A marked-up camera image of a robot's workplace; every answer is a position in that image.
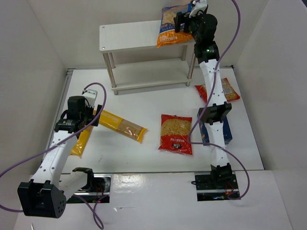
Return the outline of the blue orange pasta bag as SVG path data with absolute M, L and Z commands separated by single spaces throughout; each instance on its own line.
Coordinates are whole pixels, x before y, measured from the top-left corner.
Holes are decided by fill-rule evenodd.
M 184 24 L 180 26 L 180 32 L 175 32 L 174 18 L 178 12 L 190 12 L 192 5 L 177 5 L 162 8 L 160 30 L 157 38 L 157 47 L 185 43 L 193 39 L 192 35 L 183 32 Z

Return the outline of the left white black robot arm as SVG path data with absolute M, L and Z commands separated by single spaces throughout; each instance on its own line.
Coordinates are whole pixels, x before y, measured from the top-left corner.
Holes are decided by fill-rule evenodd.
M 93 122 L 102 108 L 94 108 L 97 92 L 88 90 L 81 96 L 71 96 L 68 109 L 63 112 L 54 128 L 52 150 L 44 157 L 39 169 L 29 182 L 20 183 L 17 193 L 26 216 L 60 218 L 67 201 L 79 189 L 94 186 L 93 170 L 77 167 L 68 178 L 60 180 L 64 165 L 77 143 L 80 130 Z

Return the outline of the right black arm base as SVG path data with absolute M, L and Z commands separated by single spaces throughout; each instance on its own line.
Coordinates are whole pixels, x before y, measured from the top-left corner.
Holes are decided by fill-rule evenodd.
M 223 201 L 231 198 L 239 198 L 240 192 L 233 174 L 230 179 L 214 183 L 208 173 L 196 173 L 191 182 L 196 188 L 197 201 Z

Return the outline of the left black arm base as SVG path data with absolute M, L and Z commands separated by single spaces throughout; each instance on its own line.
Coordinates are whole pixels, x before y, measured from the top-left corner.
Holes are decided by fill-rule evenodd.
M 94 174 L 94 181 L 88 185 L 88 174 L 83 172 L 72 172 L 62 174 L 60 177 L 59 189 L 64 191 L 68 204 L 77 204 L 81 196 L 88 203 L 95 203 L 102 196 L 109 196 L 111 188 L 110 174 Z

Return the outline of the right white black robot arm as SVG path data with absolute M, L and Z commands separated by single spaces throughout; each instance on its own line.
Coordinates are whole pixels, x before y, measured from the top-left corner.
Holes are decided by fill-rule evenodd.
M 202 70 L 207 91 L 207 103 L 198 116 L 209 136 L 212 146 L 213 159 L 211 162 L 211 183 L 215 187 L 225 185 L 232 176 L 232 169 L 226 152 L 223 150 L 224 132 L 223 121 L 231 111 L 232 106 L 227 102 L 219 71 L 219 50 L 214 41 L 217 19 L 200 10 L 189 17 L 188 13 L 179 12 L 174 18 L 175 32 L 190 33 L 195 41 L 194 55 Z

